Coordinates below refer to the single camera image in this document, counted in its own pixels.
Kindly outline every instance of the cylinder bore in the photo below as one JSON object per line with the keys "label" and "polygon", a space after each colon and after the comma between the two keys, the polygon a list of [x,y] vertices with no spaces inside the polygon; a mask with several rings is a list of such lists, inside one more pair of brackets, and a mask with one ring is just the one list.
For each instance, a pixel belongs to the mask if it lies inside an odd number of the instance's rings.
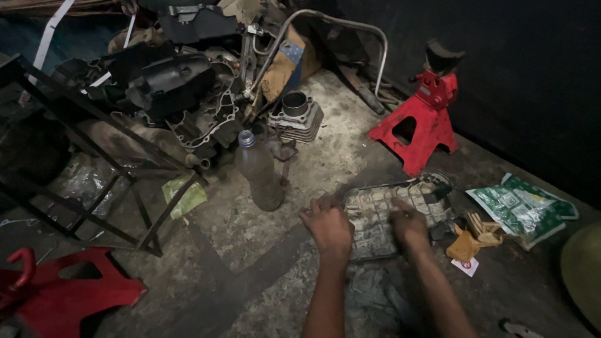
{"label": "cylinder bore", "polygon": [[307,106],[307,96],[301,91],[291,91],[282,98],[282,109],[288,116],[301,116],[307,112]]}

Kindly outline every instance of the hand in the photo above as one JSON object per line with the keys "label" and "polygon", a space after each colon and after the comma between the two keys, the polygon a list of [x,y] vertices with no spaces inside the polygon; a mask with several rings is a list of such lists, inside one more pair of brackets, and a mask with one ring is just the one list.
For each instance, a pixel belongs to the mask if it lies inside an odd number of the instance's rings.
{"label": "hand", "polygon": [[355,226],[333,197],[311,200],[311,210],[303,207],[299,217],[309,228],[319,250],[320,260],[346,265],[350,259]]}
{"label": "hand", "polygon": [[398,198],[392,199],[390,222],[399,242],[413,251],[429,250],[426,216]]}

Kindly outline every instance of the bottle cap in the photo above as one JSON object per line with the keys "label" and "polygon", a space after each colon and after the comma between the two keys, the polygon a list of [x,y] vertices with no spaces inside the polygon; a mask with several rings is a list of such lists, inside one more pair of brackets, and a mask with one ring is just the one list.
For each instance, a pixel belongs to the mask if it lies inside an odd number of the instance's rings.
{"label": "bottle cap", "polygon": [[238,134],[238,143],[244,148],[248,148],[255,144],[255,135],[248,130],[245,129]]}

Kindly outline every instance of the jack stand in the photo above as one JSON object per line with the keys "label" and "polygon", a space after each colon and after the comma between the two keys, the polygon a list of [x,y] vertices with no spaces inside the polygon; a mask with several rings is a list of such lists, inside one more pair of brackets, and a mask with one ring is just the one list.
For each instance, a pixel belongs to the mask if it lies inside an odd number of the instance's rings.
{"label": "jack stand", "polygon": [[[380,140],[399,155],[404,161],[403,171],[411,177],[420,173],[439,144],[447,146],[450,153],[457,150],[447,106],[457,98],[457,77],[452,71],[464,55],[430,40],[426,70],[410,80],[419,81],[418,90],[367,133],[370,140]],[[392,129],[408,117],[414,118],[416,125],[410,144],[405,145]]]}

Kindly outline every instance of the black wall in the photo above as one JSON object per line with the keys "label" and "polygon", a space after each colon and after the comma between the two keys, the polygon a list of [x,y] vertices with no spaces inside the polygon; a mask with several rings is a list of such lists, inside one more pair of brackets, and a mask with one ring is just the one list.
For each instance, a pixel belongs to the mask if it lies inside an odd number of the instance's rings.
{"label": "black wall", "polygon": [[592,206],[601,206],[601,2],[338,0],[381,28],[385,77],[415,90],[424,46],[466,51],[455,130]]}

